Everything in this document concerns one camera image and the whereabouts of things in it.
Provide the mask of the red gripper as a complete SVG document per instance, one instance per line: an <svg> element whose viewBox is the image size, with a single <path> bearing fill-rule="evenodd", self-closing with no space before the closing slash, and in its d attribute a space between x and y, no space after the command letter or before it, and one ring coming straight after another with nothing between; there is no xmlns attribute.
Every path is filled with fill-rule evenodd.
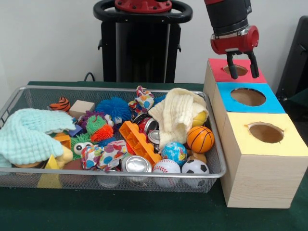
<svg viewBox="0 0 308 231"><path fill-rule="evenodd" d="M246 52L251 62L252 77L259 77L257 60L253 52L253 49L258 46L258 42L259 31L256 26L247 26L243 30L224 36L213 34L210 40L211 47L216 54L227 54L227 63L232 79L235 79L235 65L232 52Z"/></svg>

